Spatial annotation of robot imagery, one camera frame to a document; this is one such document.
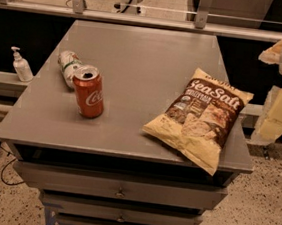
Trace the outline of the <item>grey drawer cabinet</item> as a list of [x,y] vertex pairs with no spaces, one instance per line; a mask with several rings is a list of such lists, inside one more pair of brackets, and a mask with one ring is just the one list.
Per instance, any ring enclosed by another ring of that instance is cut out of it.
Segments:
[[[200,68],[224,79],[226,71],[212,36],[127,25],[76,21],[59,44],[102,73],[104,112],[80,115],[55,57],[47,59],[0,124],[0,141],[23,161],[147,179],[228,189],[252,169],[240,125],[221,152],[219,169],[207,174],[158,139],[144,125],[181,94]],[[135,203],[202,216],[207,210],[117,198],[41,190],[60,196]]]

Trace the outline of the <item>middle grey drawer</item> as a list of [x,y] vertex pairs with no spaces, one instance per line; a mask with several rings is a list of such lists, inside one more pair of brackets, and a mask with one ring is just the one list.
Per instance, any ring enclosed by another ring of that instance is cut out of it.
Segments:
[[42,204],[59,213],[78,215],[80,217],[114,220],[145,225],[200,225],[202,217],[184,214],[174,210],[156,209],[153,206],[136,205],[135,203],[117,202],[60,196],[43,193]]

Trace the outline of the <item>metal railing frame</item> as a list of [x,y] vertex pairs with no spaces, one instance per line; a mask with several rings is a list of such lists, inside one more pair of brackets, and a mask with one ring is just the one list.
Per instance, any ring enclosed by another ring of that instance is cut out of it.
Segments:
[[114,4],[120,1],[0,0],[0,8],[250,40],[282,40],[282,0],[144,0],[139,15],[119,13]]

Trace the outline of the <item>top grey drawer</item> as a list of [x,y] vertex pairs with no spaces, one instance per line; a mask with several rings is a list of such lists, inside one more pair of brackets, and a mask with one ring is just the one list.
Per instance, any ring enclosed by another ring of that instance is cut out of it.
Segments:
[[18,161],[15,171],[28,186],[72,194],[165,204],[193,209],[213,209],[224,197],[223,187],[147,179],[100,171],[54,167]]

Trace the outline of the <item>red coke can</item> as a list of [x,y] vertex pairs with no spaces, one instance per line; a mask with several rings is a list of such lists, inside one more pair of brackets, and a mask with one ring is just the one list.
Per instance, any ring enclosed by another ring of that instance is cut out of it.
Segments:
[[93,65],[83,65],[75,70],[73,86],[80,114],[96,118],[103,113],[103,83],[101,74]]

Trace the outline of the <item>sea salt chips bag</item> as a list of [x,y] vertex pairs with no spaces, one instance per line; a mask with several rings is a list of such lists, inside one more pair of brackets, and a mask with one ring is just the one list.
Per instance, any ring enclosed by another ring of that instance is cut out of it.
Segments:
[[145,124],[143,131],[212,175],[233,124],[252,98],[252,93],[198,68],[182,94],[163,114]]

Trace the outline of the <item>white pump sanitizer bottle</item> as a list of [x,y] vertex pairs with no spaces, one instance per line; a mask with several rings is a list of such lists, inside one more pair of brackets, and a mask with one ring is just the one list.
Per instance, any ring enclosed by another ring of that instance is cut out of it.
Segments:
[[19,47],[12,47],[11,50],[14,52],[14,63],[13,67],[16,70],[18,78],[22,82],[29,82],[33,80],[33,73],[30,69],[29,63],[26,59],[22,58],[20,55]]

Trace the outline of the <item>white green lying can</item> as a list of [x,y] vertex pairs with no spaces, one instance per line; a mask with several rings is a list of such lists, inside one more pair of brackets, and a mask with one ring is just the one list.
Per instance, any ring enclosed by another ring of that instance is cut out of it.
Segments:
[[66,84],[69,88],[73,88],[73,76],[75,70],[82,66],[83,62],[75,52],[65,50],[58,56],[58,64]]

